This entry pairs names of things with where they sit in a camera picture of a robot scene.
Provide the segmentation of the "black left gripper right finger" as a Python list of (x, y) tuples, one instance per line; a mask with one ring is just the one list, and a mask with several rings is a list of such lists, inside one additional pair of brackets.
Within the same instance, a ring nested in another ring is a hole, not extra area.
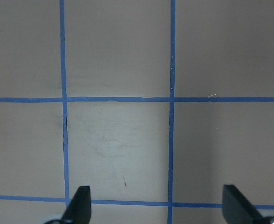
[(267, 224), (267, 218), (232, 184), (223, 185), (222, 215), (227, 224)]

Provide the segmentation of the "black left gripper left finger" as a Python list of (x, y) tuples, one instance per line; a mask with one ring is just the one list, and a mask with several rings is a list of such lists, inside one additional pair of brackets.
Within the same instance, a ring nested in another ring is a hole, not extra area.
[(90, 186), (80, 186), (63, 213), (61, 224), (89, 224), (91, 220)]

